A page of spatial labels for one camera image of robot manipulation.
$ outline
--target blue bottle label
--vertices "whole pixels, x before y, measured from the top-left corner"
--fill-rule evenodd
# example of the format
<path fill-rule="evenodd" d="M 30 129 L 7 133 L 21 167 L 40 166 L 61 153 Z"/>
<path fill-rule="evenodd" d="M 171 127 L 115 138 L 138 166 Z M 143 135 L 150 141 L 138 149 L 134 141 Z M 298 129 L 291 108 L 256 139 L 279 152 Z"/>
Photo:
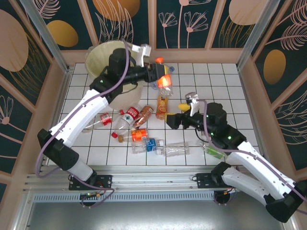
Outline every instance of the blue bottle label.
<path fill-rule="evenodd" d="M 147 152 L 151 152 L 151 151 L 156 150 L 156 144 L 155 144 L 155 140 L 153 138 L 146 140 L 146 149 L 147 149 Z"/>

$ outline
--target plastic bucket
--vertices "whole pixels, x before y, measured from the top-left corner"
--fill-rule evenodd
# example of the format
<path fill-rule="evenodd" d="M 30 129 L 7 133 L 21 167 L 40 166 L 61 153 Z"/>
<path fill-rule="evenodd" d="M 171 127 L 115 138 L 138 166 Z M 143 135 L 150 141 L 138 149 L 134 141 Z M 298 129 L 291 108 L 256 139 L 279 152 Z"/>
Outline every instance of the plastic bucket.
<path fill-rule="evenodd" d="M 111 41 L 105 42 L 96 46 L 86 57 L 85 67 L 87 69 L 89 77 L 94 80 L 100 75 L 105 66 L 109 64 L 109 56 L 113 53 L 113 50 L 117 48 L 124 48 L 125 45 L 121 41 Z M 136 52 L 131 51 L 131 56 L 136 58 Z M 136 89 L 118 95 L 109 105 L 112 109 L 115 110 L 128 110 L 130 106 L 134 103 L 138 103 L 141 98 L 142 87 L 144 81 L 139 81 Z M 128 84 L 123 86 L 123 92 L 127 92 L 133 89 L 135 85 Z"/>

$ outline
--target beige bucket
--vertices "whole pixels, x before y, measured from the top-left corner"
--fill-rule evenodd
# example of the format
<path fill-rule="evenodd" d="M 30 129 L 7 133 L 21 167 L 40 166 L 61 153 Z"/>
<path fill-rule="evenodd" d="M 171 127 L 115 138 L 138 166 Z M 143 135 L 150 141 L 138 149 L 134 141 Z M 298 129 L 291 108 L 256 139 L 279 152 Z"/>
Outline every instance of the beige bucket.
<path fill-rule="evenodd" d="M 109 56 L 113 53 L 113 50 L 124 47 L 125 45 L 121 41 L 105 42 L 95 47 L 87 55 L 85 61 L 85 67 L 90 78 L 94 80 L 100 75 L 104 67 L 109 64 Z M 131 56 L 136 58 L 137 53 L 131 51 L 131 49 L 129 51 L 131 52 Z M 128 110 L 132 104 L 140 101 L 143 83 L 144 81 L 139 81 L 136 89 L 123 95 L 118 95 L 109 106 L 115 110 Z M 124 85 L 123 92 L 129 91 L 134 87 L 135 85 L 132 84 Z"/>

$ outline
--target white tiled floor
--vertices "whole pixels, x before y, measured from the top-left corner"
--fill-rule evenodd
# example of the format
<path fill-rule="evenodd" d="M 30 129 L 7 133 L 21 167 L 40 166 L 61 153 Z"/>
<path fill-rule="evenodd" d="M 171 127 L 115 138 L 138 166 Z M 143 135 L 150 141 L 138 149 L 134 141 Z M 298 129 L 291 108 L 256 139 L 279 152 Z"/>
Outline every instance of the white tiled floor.
<path fill-rule="evenodd" d="M 228 123 L 238 128 L 255 146 L 256 150 L 259 150 L 235 64 L 169 63 L 167 65 L 175 68 L 172 74 L 174 94 L 168 101 L 169 112 L 180 113 L 177 105 L 185 102 L 186 93 L 196 91 L 199 97 L 206 99 L 208 103 L 222 104 L 227 112 Z M 84 64 L 77 63 L 62 109 L 61 119 L 77 105 L 89 89 L 88 86 L 91 82 L 92 79 L 88 77 Z M 155 114 L 157 94 L 156 90 L 144 86 L 140 105 L 151 105 Z M 113 114 L 118 113 L 110 108 L 106 111 Z M 142 127 L 148 129 L 149 137 L 163 139 L 167 144 L 180 141 L 188 142 L 190 154 L 167 159 L 154 152 L 132 154 L 131 143 L 119 143 L 117 139 L 110 137 L 112 125 L 92 130 L 89 133 L 81 133 L 72 148 L 88 165 L 216 165 L 220 162 L 220 160 L 204 154 L 201 147 L 197 147 L 197 138 L 193 129 L 183 130 L 180 127 L 178 130 L 172 130 L 164 121 L 156 119 L 155 115 L 152 115 Z M 233 159 L 230 159 L 229 162 L 237 164 Z"/>

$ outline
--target red bottle label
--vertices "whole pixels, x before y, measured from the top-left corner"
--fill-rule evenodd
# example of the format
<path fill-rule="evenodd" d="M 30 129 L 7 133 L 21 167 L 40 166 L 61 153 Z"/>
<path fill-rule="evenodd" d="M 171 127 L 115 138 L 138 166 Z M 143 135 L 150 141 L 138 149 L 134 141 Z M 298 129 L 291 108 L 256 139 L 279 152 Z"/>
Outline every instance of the red bottle label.
<path fill-rule="evenodd" d="M 112 122 L 112 119 L 110 118 L 108 113 L 101 114 L 100 115 L 101 123 L 106 126 L 107 124 L 110 124 Z"/>
<path fill-rule="evenodd" d="M 130 107 L 130 109 L 126 113 L 132 116 L 133 120 L 135 120 L 140 112 L 136 108 Z"/>

